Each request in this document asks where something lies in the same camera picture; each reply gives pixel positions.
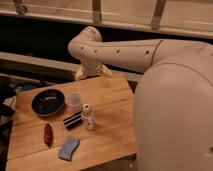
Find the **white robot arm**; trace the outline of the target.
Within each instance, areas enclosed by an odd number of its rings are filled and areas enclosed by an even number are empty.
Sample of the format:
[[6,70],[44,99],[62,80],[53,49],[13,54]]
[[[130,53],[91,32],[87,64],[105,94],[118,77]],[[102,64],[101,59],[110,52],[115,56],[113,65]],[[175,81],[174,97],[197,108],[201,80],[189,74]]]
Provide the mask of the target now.
[[85,69],[140,72],[134,94],[139,171],[213,171],[213,45],[153,39],[104,42],[87,27],[68,44]]

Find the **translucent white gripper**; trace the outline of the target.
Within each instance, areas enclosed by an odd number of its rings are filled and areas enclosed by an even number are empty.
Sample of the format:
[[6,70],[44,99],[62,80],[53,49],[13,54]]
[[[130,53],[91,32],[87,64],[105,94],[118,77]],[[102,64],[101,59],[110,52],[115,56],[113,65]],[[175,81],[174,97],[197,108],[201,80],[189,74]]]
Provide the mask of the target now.
[[100,74],[106,77],[111,77],[113,75],[112,71],[105,65],[102,66],[100,64],[95,66],[83,65],[77,69],[75,74],[75,80],[76,81],[84,80],[87,77],[94,77]]

